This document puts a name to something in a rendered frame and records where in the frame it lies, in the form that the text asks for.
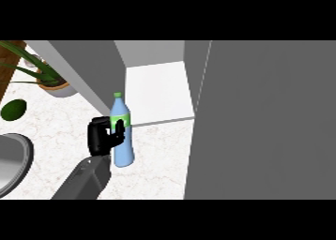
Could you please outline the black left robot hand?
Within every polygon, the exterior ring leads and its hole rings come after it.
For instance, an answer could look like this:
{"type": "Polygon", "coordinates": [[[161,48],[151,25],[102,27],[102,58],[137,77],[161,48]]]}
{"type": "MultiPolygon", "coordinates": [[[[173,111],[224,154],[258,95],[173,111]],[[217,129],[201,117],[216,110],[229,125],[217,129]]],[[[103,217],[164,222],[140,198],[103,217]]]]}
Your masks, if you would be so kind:
{"type": "Polygon", "coordinates": [[[94,117],[87,125],[87,148],[92,156],[105,156],[124,140],[123,120],[111,125],[108,116],[94,117]]]}

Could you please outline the blue water bottle green label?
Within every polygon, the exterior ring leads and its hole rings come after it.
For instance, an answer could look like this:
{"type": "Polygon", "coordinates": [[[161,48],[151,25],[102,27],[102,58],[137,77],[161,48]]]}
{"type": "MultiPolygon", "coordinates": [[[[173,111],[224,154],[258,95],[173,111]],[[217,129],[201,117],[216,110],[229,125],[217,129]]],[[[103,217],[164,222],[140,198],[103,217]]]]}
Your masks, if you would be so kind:
{"type": "Polygon", "coordinates": [[[123,121],[124,139],[123,143],[114,147],[114,164],[123,168],[133,163],[133,147],[131,147],[131,126],[130,126],[130,111],[123,102],[123,93],[114,93],[114,104],[109,111],[111,132],[115,132],[117,122],[123,121]]]}

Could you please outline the grey open cabinet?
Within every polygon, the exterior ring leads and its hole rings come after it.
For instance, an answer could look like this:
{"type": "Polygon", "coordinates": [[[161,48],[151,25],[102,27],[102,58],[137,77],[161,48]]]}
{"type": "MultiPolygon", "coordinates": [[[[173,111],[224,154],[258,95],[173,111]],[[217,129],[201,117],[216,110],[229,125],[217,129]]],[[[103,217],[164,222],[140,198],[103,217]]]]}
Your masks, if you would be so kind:
{"type": "Polygon", "coordinates": [[[100,114],[123,94],[133,126],[192,119],[183,41],[29,40],[100,114]]]}

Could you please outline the grey cabinet door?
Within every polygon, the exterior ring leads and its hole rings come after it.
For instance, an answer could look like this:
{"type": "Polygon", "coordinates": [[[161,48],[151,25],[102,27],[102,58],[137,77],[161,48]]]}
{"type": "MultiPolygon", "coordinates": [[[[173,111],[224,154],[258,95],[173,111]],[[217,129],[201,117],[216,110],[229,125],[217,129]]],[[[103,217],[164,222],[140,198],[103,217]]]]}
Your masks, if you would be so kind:
{"type": "Polygon", "coordinates": [[[185,196],[336,199],[336,41],[216,41],[185,196]]]}

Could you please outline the green avocado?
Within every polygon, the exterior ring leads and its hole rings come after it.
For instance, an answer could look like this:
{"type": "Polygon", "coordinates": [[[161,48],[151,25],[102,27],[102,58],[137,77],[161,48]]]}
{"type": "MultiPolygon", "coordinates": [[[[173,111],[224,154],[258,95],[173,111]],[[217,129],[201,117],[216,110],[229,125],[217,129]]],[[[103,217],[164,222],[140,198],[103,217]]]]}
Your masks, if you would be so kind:
{"type": "Polygon", "coordinates": [[[1,108],[1,119],[6,121],[13,121],[22,117],[25,111],[27,101],[24,99],[15,99],[1,108]]]}

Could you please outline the grey round sink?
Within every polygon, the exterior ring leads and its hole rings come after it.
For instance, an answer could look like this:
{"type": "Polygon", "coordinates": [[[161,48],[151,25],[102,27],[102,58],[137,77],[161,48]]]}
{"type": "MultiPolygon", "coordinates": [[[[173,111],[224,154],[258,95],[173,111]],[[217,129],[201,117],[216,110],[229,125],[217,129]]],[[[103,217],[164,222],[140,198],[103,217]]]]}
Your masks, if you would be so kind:
{"type": "Polygon", "coordinates": [[[34,161],[29,138],[16,133],[0,135],[0,198],[19,185],[34,161]]]}

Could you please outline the potted green plant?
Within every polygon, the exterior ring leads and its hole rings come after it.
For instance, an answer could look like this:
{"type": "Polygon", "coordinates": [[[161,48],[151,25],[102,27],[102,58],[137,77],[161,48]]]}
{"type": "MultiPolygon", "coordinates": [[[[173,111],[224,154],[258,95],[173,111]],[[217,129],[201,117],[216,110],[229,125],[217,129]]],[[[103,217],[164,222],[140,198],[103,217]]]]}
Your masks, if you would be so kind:
{"type": "Polygon", "coordinates": [[[77,90],[65,81],[46,61],[38,59],[31,53],[28,53],[25,49],[13,45],[7,40],[0,40],[0,46],[34,65],[35,71],[31,71],[22,67],[18,67],[16,65],[6,63],[0,63],[0,66],[13,68],[34,77],[34,81],[29,82],[29,84],[35,84],[41,90],[55,98],[66,98],[77,93],[77,90]]]}

